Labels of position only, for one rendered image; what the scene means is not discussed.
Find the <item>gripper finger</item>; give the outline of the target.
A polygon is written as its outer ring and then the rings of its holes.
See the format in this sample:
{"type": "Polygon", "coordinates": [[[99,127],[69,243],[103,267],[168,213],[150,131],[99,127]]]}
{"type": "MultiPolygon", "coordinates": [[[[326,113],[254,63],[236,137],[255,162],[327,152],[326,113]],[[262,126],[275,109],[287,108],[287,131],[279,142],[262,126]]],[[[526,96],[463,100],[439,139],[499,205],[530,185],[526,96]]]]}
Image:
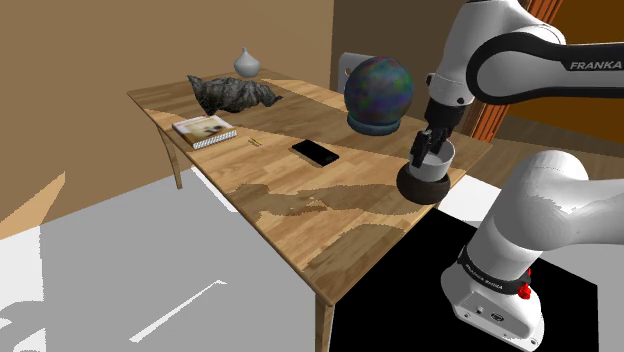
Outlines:
{"type": "Polygon", "coordinates": [[[439,153],[442,145],[447,140],[449,129],[436,127],[432,129],[432,152],[439,153]]]}
{"type": "Polygon", "coordinates": [[[419,131],[412,144],[410,153],[412,155],[412,166],[421,166],[427,153],[432,145],[432,131],[424,130],[419,131]]]}

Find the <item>grey cup with dark base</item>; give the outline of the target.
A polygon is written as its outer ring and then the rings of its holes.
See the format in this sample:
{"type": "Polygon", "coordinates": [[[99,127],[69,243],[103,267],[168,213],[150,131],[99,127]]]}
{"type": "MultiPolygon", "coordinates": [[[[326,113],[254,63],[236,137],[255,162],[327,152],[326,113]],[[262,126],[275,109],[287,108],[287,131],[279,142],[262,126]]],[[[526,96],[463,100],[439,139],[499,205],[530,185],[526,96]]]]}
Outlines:
{"type": "Polygon", "coordinates": [[[398,172],[396,186],[407,199],[421,205],[440,202],[449,192],[450,178],[447,171],[455,156],[455,147],[445,141],[438,154],[428,152],[419,168],[411,165],[414,159],[409,153],[409,162],[398,172]]]}

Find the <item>orange wooden door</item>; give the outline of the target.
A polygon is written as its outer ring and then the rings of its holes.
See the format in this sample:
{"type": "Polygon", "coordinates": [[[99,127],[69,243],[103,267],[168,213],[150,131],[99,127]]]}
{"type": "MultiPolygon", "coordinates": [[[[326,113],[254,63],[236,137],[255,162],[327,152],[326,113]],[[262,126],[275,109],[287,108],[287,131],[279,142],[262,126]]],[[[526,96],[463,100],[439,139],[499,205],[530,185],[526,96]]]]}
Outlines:
{"type": "MultiPolygon", "coordinates": [[[[582,39],[624,39],[624,0],[518,0],[522,7],[582,39]]],[[[464,133],[624,158],[623,100],[542,99],[514,107],[478,102],[464,133]]]]}

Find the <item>multicoloured globe on blue base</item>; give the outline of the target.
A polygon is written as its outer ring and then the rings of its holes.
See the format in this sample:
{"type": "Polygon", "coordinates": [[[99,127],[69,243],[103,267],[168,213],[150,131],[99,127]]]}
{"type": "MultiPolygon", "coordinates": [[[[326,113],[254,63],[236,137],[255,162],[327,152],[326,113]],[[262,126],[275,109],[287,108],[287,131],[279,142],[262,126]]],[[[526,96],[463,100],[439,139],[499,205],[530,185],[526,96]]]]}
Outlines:
{"type": "Polygon", "coordinates": [[[368,58],[351,71],[345,83],[347,123],[364,135],[392,134],[413,96],[414,82],[402,63],[391,57],[368,58]]]}

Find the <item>black phone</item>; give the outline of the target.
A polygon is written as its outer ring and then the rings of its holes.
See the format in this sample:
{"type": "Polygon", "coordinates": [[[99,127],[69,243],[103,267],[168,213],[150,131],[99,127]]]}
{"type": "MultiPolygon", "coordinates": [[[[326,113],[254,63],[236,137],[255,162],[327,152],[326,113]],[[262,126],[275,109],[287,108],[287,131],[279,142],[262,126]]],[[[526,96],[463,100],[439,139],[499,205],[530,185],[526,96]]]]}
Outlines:
{"type": "Polygon", "coordinates": [[[322,167],[339,159],[338,154],[308,139],[294,144],[292,149],[322,167]]]}

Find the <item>wooden table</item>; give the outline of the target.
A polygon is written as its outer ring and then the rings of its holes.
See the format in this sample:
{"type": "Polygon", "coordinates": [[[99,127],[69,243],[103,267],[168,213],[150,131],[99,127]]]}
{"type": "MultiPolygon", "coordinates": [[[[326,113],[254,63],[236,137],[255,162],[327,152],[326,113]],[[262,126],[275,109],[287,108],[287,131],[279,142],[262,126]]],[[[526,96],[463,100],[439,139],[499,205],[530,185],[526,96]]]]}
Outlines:
{"type": "Polygon", "coordinates": [[[168,152],[182,152],[314,291],[315,350],[328,352],[335,304],[427,213],[396,187],[425,124],[404,117],[390,135],[362,135],[341,94],[267,69],[257,80],[282,99],[229,115],[237,136],[198,150],[172,128],[201,112],[188,81],[130,97],[168,152]],[[292,149],[306,139],[339,159],[322,167],[292,149]]]}

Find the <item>black robot stand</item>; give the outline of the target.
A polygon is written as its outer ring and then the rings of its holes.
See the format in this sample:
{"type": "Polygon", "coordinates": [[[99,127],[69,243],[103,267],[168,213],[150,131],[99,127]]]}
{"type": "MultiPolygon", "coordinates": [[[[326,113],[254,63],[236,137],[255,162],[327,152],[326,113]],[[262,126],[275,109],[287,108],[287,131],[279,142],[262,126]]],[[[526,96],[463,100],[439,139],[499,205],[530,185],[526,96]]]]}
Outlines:
{"type": "MultiPolygon", "coordinates": [[[[329,352],[521,352],[460,321],[443,294],[476,230],[429,211],[336,303],[329,352]]],[[[545,320],[535,352],[599,352],[597,285],[543,259],[531,271],[545,320]]]]}

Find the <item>grey vase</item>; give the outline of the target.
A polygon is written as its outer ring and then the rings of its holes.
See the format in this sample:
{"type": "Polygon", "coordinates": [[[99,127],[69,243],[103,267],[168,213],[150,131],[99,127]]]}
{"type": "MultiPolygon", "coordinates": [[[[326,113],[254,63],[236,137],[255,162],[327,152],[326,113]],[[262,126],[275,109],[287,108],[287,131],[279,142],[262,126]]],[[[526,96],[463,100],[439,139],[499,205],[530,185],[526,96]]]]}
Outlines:
{"type": "Polygon", "coordinates": [[[243,78],[256,77],[260,70],[260,62],[254,58],[246,47],[242,48],[241,55],[233,63],[237,74],[243,78]]]}

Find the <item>dark grey rock figure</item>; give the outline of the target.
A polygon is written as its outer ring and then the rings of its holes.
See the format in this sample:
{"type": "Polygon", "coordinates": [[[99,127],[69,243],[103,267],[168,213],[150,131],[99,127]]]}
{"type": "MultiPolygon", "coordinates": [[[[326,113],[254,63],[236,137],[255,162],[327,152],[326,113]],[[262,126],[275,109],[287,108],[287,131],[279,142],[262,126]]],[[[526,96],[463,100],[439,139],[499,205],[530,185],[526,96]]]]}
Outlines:
{"type": "Polygon", "coordinates": [[[239,113],[259,104],[271,107],[282,99],[267,85],[252,80],[221,77],[204,81],[193,75],[188,75],[187,79],[198,104],[208,116],[219,110],[239,113]]]}

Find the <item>white and yellow book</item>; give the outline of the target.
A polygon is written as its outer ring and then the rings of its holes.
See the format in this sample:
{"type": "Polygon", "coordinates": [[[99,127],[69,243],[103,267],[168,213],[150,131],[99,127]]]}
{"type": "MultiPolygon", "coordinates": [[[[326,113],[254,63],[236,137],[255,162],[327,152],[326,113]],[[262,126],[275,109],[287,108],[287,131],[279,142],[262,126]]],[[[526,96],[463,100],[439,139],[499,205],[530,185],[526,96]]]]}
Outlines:
{"type": "Polygon", "coordinates": [[[172,128],[194,149],[235,138],[236,128],[219,116],[198,116],[172,124],[172,128]]]}

